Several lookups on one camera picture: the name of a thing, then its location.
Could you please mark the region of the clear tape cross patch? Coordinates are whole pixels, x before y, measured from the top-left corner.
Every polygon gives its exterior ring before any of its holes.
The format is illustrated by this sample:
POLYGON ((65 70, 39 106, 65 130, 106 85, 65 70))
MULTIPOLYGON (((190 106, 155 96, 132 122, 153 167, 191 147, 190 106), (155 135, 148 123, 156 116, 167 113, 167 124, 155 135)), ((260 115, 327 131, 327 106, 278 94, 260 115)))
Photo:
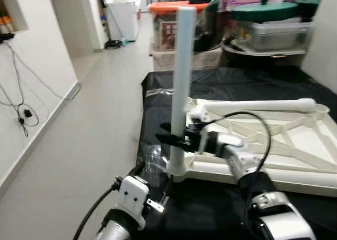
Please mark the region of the clear tape cross patch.
POLYGON ((147 173, 167 173, 169 158, 158 144, 141 144, 137 152, 137 160, 145 163, 144 170, 147 173))

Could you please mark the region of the clear tape strip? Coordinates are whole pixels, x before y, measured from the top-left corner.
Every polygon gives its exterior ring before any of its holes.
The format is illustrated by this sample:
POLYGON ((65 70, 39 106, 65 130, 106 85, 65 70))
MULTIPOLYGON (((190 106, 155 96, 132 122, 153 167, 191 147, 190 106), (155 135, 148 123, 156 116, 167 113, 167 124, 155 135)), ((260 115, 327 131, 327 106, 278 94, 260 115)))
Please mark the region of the clear tape strip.
POLYGON ((145 97, 150 97, 153 95, 173 95, 174 90, 172 88, 155 88, 152 90, 145 91, 145 97))

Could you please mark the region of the black table cloth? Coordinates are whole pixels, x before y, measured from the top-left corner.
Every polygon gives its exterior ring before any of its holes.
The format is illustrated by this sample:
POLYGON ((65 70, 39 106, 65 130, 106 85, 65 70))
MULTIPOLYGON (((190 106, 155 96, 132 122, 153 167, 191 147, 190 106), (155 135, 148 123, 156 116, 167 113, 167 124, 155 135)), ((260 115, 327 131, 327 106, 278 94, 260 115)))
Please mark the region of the black table cloth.
MULTIPOLYGON (((145 97, 145 91, 173 88, 171 72, 150 72, 141 83, 143 115, 141 144, 158 144, 167 153, 155 134, 161 134, 160 124, 170 121, 172 95, 145 97)), ((330 108, 336 118, 336 95, 327 87, 313 81, 298 68, 277 70, 219 68, 197 70, 193 74, 192 97, 224 101, 260 101, 313 98, 330 108)), ((169 182, 166 174, 143 171, 150 183, 150 196, 161 199, 169 182)), ((147 228, 133 235, 133 240, 254 240, 243 226, 245 202, 236 185, 198 179, 175 183, 166 211, 149 218, 147 228)))

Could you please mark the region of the beige cloth covered bench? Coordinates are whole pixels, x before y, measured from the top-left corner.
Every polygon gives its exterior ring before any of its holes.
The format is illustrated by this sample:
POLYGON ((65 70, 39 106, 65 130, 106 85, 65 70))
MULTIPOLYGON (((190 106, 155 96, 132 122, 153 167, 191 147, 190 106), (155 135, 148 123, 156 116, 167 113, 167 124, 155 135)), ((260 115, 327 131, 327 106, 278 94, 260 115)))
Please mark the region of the beige cloth covered bench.
MULTIPOLYGON (((149 50, 149 57, 152 58, 154 72, 173 71, 175 69, 176 51, 156 51, 149 50)), ((194 52, 192 55, 192 70, 208 70, 219 67, 222 57, 222 49, 214 48, 207 52, 194 52)))

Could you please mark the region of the black round wok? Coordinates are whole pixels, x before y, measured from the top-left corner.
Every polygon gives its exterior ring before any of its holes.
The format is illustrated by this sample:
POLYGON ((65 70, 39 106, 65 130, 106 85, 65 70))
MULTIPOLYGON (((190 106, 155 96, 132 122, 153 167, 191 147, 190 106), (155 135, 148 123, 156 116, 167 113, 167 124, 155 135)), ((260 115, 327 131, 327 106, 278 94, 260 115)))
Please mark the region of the black round wok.
POLYGON ((253 52, 250 48, 242 47, 236 40, 221 44, 222 61, 227 67, 263 68, 278 65, 294 65, 296 60, 306 54, 305 50, 253 52))

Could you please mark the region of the clear plastic storage container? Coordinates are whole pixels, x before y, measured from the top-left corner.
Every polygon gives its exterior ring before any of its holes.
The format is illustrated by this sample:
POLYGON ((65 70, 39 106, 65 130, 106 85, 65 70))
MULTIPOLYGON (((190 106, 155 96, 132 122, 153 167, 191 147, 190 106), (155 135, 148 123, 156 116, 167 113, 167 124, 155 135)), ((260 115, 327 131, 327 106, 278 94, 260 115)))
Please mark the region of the clear plastic storage container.
POLYGON ((234 43, 251 52, 295 52, 306 50, 313 23, 239 22, 234 43))

